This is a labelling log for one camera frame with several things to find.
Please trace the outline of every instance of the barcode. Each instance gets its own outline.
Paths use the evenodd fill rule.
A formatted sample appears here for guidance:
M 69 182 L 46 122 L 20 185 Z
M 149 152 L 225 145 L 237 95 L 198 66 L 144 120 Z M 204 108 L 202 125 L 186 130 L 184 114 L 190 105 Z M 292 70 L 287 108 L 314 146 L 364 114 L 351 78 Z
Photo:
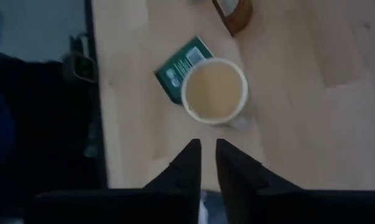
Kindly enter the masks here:
M 201 62 L 205 59 L 204 55 L 202 55 L 202 53 L 197 47 L 194 47 L 189 52 L 187 52 L 186 58 L 192 66 L 196 65 L 198 62 Z

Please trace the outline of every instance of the wooden object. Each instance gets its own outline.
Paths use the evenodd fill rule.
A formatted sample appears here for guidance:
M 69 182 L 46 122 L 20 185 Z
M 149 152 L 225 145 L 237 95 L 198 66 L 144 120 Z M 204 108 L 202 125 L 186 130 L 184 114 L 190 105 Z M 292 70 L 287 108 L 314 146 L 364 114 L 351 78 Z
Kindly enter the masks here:
M 109 186 L 142 187 L 193 138 L 201 187 L 218 189 L 224 138 L 309 189 L 375 189 L 375 0 L 255 0 L 230 37 L 211 1 L 93 1 Z M 256 123 L 246 133 L 194 121 L 154 71 L 194 35 L 237 63 Z
M 225 14 L 220 2 L 235 2 L 235 9 L 229 14 Z M 238 32 L 242 31 L 251 20 L 253 13 L 252 0 L 212 0 L 216 10 L 226 28 L 229 30 L 230 35 L 234 37 Z

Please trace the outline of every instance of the black object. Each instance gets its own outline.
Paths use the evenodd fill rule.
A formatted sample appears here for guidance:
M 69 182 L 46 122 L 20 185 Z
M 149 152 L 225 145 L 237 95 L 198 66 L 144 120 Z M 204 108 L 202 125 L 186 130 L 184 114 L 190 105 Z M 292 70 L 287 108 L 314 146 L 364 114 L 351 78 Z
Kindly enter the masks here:
M 83 155 L 89 90 L 64 83 L 61 63 L 0 60 L 0 92 L 16 127 L 16 145 L 0 165 L 0 213 L 49 190 L 99 188 L 95 160 Z
M 26 223 L 197 223 L 201 146 L 197 139 L 143 189 L 38 196 Z M 375 222 L 375 192 L 304 190 L 224 139 L 216 165 L 229 223 Z
M 143 189 L 39 195 L 25 223 L 194 223 L 198 221 L 201 144 L 192 140 Z
M 88 51 L 89 58 L 91 58 L 96 65 L 97 76 L 99 76 L 99 65 L 97 61 L 96 47 L 95 47 L 95 27 L 93 25 L 93 10 L 92 0 L 84 0 L 85 7 L 85 24 L 88 37 Z M 98 149 L 98 155 L 96 158 L 96 166 L 100 181 L 100 187 L 107 189 L 107 169 L 106 169 L 106 158 L 104 154 L 104 141 L 103 141 L 103 127 L 101 122 L 101 108 L 100 108 L 100 90 L 98 84 L 90 89 L 91 101 L 93 105 L 93 127 L 96 130 L 97 136 L 95 138 L 96 147 Z
M 70 37 L 70 52 L 63 57 L 63 76 L 68 83 L 96 83 L 98 79 L 96 63 L 89 58 L 89 52 L 84 52 L 82 38 L 86 38 L 89 45 L 88 34 Z

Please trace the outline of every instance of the wooden table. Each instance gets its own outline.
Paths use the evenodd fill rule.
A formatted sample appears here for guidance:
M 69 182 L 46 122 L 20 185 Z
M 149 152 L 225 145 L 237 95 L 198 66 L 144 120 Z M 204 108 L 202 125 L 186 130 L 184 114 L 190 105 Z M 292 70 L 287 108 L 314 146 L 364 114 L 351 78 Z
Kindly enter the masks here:
M 200 138 L 202 187 L 218 189 L 225 138 L 302 187 L 375 189 L 375 0 L 253 1 L 235 38 L 209 0 L 93 1 L 110 187 L 142 187 Z M 156 80 L 194 35 L 246 72 L 248 132 L 194 121 Z

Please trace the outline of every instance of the green box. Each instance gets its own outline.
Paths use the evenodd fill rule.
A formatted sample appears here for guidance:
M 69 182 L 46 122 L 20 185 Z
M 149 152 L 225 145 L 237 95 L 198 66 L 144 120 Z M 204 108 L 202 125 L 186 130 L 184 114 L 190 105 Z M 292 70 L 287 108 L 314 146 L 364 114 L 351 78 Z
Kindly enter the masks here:
M 208 47 L 196 36 L 155 72 L 155 76 L 172 102 L 182 104 L 181 89 L 187 73 L 198 62 L 212 57 L 213 54 Z

